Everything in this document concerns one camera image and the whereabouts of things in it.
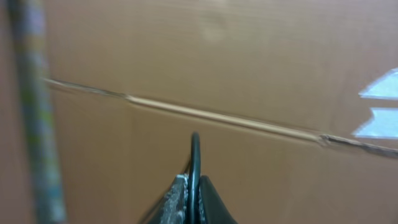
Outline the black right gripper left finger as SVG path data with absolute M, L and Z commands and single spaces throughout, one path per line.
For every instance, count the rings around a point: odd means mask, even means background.
M 147 224 L 185 224 L 188 198 L 188 175 L 178 174 Z

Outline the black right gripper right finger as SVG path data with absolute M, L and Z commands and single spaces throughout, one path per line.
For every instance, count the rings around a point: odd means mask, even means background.
M 200 224 L 238 224 L 207 175 L 200 177 L 199 193 Z

